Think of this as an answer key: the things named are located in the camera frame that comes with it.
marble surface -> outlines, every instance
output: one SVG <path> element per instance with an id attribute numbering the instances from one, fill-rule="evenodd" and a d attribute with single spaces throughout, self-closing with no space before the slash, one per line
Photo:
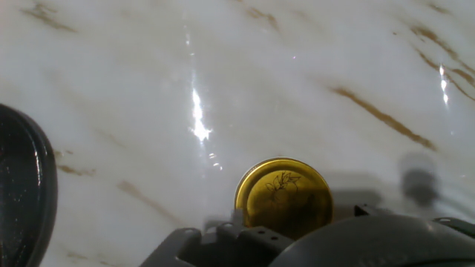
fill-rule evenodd
<path id="1" fill-rule="evenodd" d="M 474 9 L 1 0 L 0 101 L 59 168 L 42 266 L 138 266 L 175 228 L 228 218 L 275 156 L 320 171 L 338 218 L 369 202 L 474 220 Z"/>

gold jar lid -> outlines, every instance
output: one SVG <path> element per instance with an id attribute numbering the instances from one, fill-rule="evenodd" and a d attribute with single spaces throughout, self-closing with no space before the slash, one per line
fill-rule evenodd
<path id="1" fill-rule="evenodd" d="M 247 227 L 265 226 L 294 240 L 333 220 L 333 199 L 324 178 L 296 159 L 269 159 L 244 175 L 235 207 Z"/>

round black object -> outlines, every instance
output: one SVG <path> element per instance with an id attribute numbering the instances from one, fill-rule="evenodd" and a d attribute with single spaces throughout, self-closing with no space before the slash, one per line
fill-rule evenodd
<path id="1" fill-rule="evenodd" d="M 362 216 L 328 225 L 286 248 L 270 267 L 472 266 L 475 240 L 437 222 Z"/>
<path id="2" fill-rule="evenodd" d="M 2 267 L 35 267 L 50 241 L 58 196 L 53 149 L 28 116 L 0 105 Z"/>

brown marble vein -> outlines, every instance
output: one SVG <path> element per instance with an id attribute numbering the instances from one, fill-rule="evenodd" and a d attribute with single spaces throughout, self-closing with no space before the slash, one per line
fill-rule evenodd
<path id="1" fill-rule="evenodd" d="M 51 13 L 56 13 L 57 11 L 53 10 L 49 7 L 46 7 L 44 4 L 36 4 L 35 8 L 33 8 L 32 10 L 21 9 L 20 11 L 23 14 L 25 14 L 27 16 L 31 16 L 35 19 L 38 19 L 38 20 L 42 21 L 43 23 L 45 23 L 46 25 L 48 25 L 52 28 L 55 28 L 57 30 L 65 30 L 65 31 L 68 31 L 68 32 L 71 32 L 71 33 L 77 33 L 77 31 L 74 30 L 73 28 L 68 27 L 64 24 L 61 24 L 61 23 L 55 21 L 54 19 L 52 19 L 50 17 L 50 14 Z"/>
<path id="2" fill-rule="evenodd" d="M 142 192 L 139 191 L 139 189 L 135 186 L 132 185 L 131 183 L 127 181 L 122 181 L 120 184 L 117 185 L 117 187 L 125 192 L 126 194 L 130 195 L 131 197 L 135 198 L 136 200 L 139 200 L 140 202 L 145 203 L 146 205 L 150 206 L 153 208 L 158 214 L 168 218 L 174 225 L 176 226 L 184 226 L 185 224 L 176 216 L 174 216 L 170 211 L 168 211 L 165 207 L 163 207 L 161 204 L 158 202 L 155 202 L 151 200 L 150 198 L 144 196 Z"/>
<path id="3" fill-rule="evenodd" d="M 440 46 L 443 50 L 445 50 L 445 52 L 447 52 L 447 54 L 456 62 L 458 62 L 459 64 L 461 64 L 461 66 L 463 66 L 465 69 L 467 69 L 470 73 L 472 73 L 473 75 L 475 75 L 475 70 L 468 66 L 467 64 L 465 64 L 459 57 L 459 54 L 456 53 L 452 47 L 447 44 L 447 42 L 441 40 L 432 30 L 429 30 L 427 29 L 426 27 L 422 27 L 422 26 L 414 26 L 410 29 L 414 34 L 416 34 L 417 36 L 424 36 L 430 40 L 432 40 L 433 42 L 435 42 L 436 44 L 438 44 L 438 46 Z"/>
<path id="4" fill-rule="evenodd" d="M 58 169 L 61 171 L 64 171 L 66 174 L 75 174 L 77 176 L 89 176 L 92 177 L 96 173 L 96 169 L 91 169 L 91 170 L 76 170 L 75 168 L 72 168 L 67 165 L 58 165 Z"/>
<path id="5" fill-rule="evenodd" d="M 74 259 L 78 259 L 78 260 L 87 260 L 88 258 L 87 257 L 84 257 L 82 256 L 81 254 L 77 254 L 76 252 L 74 251 L 69 251 L 68 252 L 68 255 L 66 256 L 68 258 L 74 258 Z"/>
<path id="6" fill-rule="evenodd" d="M 353 92 L 347 90 L 346 88 L 335 88 L 332 89 L 334 93 L 337 93 L 340 96 L 347 97 L 351 99 L 354 103 L 365 109 L 375 118 L 379 119 L 380 121 L 384 122 L 387 126 L 391 127 L 398 133 L 406 136 L 407 138 L 413 140 L 414 142 L 424 146 L 425 148 L 431 149 L 432 151 L 437 151 L 437 147 L 427 138 L 420 136 L 411 129 L 404 126 L 402 123 L 394 119 L 392 116 L 385 114 L 378 110 L 374 105 L 369 102 L 364 101 L 363 99 L 358 98 Z"/>
<path id="7" fill-rule="evenodd" d="M 427 63 L 427 65 L 429 65 L 429 67 L 433 68 L 434 70 L 436 70 L 437 72 L 439 72 L 439 68 L 440 66 L 434 62 L 432 62 L 431 60 L 429 60 L 428 57 L 426 57 L 425 54 L 423 54 L 422 51 L 420 51 L 419 49 L 417 48 L 414 48 L 416 49 L 416 51 L 419 53 L 419 55 L 421 56 L 422 60 L 424 60 L 425 63 Z M 469 99 L 472 99 L 475 101 L 475 98 L 473 98 L 472 96 L 470 96 L 467 92 L 465 92 L 462 87 L 457 83 L 455 82 L 455 80 L 453 80 L 452 78 L 452 75 L 451 73 L 457 73 L 459 74 L 463 79 L 465 79 L 472 87 L 475 88 L 475 80 L 472 76 L 470 76 L 468 73 L 464 72 L 463 70 L 460 70 L 460 69 L 450 69 L 449 67 L 446 67 L 445 68 L 446 71 L 445 71 L 445 78 L 455 86 L 455 88 L 457 88 L 457 90 L 459 90 L 464 96 L 468 97 Z"/>
<path id="8" fill-rule="evenodd" d="M 276 31 L 279 31 L 277 20 L 275 20 L 273 15 L 264 14 L 255 7 L 248 8 L 246 12 L 254 19 L 265 18 Z"/>
<path id="9" fill-rule="evenodd" d="M 432 10 L 435 10 L 438 13 L 448 14 L 448 15 L 451 14 L 451 12 L 447 8 L 443 8 L 443 7 L 441 7 L 437 4 L 428 3 L 427 6 L 430 7 Z"/>

